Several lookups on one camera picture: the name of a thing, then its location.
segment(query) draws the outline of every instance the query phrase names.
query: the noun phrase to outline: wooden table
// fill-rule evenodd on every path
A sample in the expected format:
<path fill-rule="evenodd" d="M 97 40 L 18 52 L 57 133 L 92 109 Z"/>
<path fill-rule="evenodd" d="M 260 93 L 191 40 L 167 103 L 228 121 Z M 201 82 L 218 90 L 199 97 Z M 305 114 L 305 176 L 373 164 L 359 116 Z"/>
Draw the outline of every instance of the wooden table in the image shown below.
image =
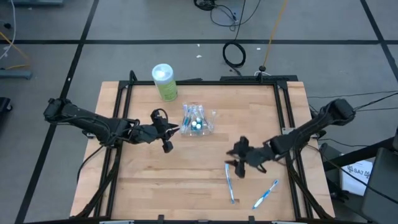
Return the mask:
<path fill-rule="evenodd" d="M 96 113 L 112 117 L 117 82 L 104 82 Z M 310 119 L 307 97 L 302 82 L 288 82 L 295 124 Z M 120 115 L 125 95 L 122 97 Z M 156 220 L 160 214 L 166 220 L 294 220 L 292 197 L 287 169 L 266 162 L 267 174 L 246 166 L 246 178 L 239 179 L 230 171 L 236 203 L 230 201 L 224 172 L 225 152 L 232 149 L 240 136 L 246 136 L 251 146 L 280 134 L 272 86 L 178 86 L 178 98 L 163 102 L 154 86 L 134 86 L 128 118 L 138 118 L 149 124 L 150 113 L 163 108 L 171 123 L 182 122 L 184 102 L 203 104 L 216 110 L 215 133 L 202 137 L 172 137 L 174 149 L 165 154 L 161 141 L 151 144 L 123 144 L 121 165 L 114 199 L 112 219 Z M 85 156 L 98 148 L 97 140 L 88 140 Z M 308 189 L 319 204 L 334 216 L 320 154 L 306 147 L 302 151 Z M 104 161 L 104 151 L 83 168 L 77 186 L 71 215 L 76 215 L 88 203 L 98 188 Z M 257 210 L 255 201 L 279 179 L 279 185 Z M 302 194 L 297 188 L 302 217 L 305 217 Z M 105 213 L 108 193 L 104 195 L 101 214 Z"/>

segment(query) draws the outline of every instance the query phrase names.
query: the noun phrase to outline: plastic bag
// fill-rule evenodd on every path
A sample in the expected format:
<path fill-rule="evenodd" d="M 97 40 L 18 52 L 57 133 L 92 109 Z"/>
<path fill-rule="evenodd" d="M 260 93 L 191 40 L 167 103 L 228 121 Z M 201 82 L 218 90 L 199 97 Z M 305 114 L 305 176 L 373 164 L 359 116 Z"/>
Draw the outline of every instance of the plastic bag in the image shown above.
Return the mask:
<path fill-rule="evenodd" d="M 183 136 L 203 136 L 214 131 L 216 111 L 209 114 L 202 105 L 183 105 L 184 117 L 182 119 L 180 133 Z"/>

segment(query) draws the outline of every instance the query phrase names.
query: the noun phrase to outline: blue toothbrush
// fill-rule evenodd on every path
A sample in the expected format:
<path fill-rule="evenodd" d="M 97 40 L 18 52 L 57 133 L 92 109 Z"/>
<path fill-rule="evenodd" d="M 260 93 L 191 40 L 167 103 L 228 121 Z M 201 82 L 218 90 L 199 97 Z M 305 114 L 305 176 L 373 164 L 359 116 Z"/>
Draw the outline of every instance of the blue toothbrush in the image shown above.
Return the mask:
<path fill-rule="evenodd" d="M 266 197 L 268 197 L 268 195 L 271 193 L 271 190 L 272 190 L 278 183 L 279 183 L 279 180 L 276 179 L 276 180 L 274 181 L 274 184 L 272 184 L 271 188 L 270 188 L 269 190 L 267 190 L 267 191 L 262 195 L 262 197 L 261 197 L 259 200 L 257 200 L 257 202 L 253 205 L 253 208 L 252 208 L 252 209 L 256 209 L 256 208 L 261 204 L 261 202 L 262 202 L 264 199 L 266 199 Z"/>
<path fill-rule="evenodd" d="M 235 203 L 234 193 L 232 192 L 231 179 L 229 178 L 229 165 L 225 164 L 226 181 L 228 182 L 229 193 L 231 194 L 231 203 Z"/>
<path fill-rule="evenodd" d="M 187 128 L 189 126 L 189 123 L 191 121 L 190 115 L 191 115 L 192 107 L 191 106 L 187 106 L 187 105 L 183 105 L 182 108 L 183 108 L 185 114 L 184 114 L 184 119 L 182 120 L 181 131 L 182 131 L 182 133 L 185 133 L 185 131 L 187 130 Z"/>

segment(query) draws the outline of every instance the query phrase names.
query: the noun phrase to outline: printed label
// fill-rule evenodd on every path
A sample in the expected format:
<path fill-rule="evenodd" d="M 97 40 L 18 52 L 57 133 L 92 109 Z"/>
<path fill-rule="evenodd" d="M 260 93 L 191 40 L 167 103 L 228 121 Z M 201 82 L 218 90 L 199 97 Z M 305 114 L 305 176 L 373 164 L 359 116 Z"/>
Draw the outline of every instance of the printed label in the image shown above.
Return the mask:
<path fill-rule="evenodd" d="M 177 85 L 175 84 L 175 80 L 168 84 L 157 85 L 157 89 L 159 90 L 160 97 L 162 97 L 164 101 L 172 101 L 177 97 Z"/>

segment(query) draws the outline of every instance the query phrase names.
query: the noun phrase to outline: gray floor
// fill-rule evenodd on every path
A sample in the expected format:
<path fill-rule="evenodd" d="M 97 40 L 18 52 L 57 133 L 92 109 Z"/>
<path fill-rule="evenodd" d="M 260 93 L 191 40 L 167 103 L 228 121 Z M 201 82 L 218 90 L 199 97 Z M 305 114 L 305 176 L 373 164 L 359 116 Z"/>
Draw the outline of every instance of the gray floor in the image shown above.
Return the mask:
<path fill-rule="evenodd" d="M 66 0 L 63 7 L 17 8 L 17 39 L 78 40 L 93 0 Z M 248 0 L 244 19 L 256 6 Z M 398 39 L 398 3 L 367 0 L 386 40 Z M 239 14 L 241 1 L 219 0 Z M 282 1 L 262 0 L 253 18 L 242 26 L 240 39 L 268 39 Z M 0 19 L 11 20 L 12 9 L 0 3 Z M 215 12 L 215 19 L 228 22 Z M 8 37 L 9 30 L 0 27 Z M 235 33 L 211 23 L 209 13 L 184 0 L 100 0 L 88 39 L 232 39 Z M 377 40 L 360 1 L 289 1 L 275 35 L 276 39 Z M 49 98 L 59 96 L 76 45 L 18 45 L 30 55 L 31 80 L 0 80 L 0 96 L 13 100 L 14 110 L 0 129 L 0 223 L 13 223 L 25 194 L 48 124 L 42 112 Z M 85 45 L 68 97 L 77 105 L 95 109 L 101 82 L 127 79 L 133 69 L 138 79 L 150 80 L 158 63 L 173 66 L 178 80 L 218 80 L 234 75 L 222 58 L 223 44 Z M 248 58 L 240 71 L 252 75 L 264 60 L 267 46 L 244 45 Z M 398 45 L 389 45 L 398 57 Z M 240 53 L 227 50 L 231 61 Z M 23 62 L 15 50 L 0 60 L 0 67 Z M 330 96 L 398 90 L 398 82 L 380 45 L 273 45 L 267 71 L 273 75 L 297 75 L 308 96 Z M 349 98 L 353 106 L 383 95 Z M 317 109 L 329 99 L 309 99 Z M 393 107 L 389 98 L 369 108 Z M 366 111 L 343 128 L 328 128 L 328 138 L 347 144 L 372 144 L 393 135 L 398 125 L 396 111 Z M 329 142 L 342 152 L 355 150 Z M 32 199 L 26 221 L 67 218 L 75 193 L 75 179 L 82 162 L 86 139 L 77 129 L 60 126 L 55 132 L 47 160 Z M 342 217 L 355 220 L 336 206 Z"/>

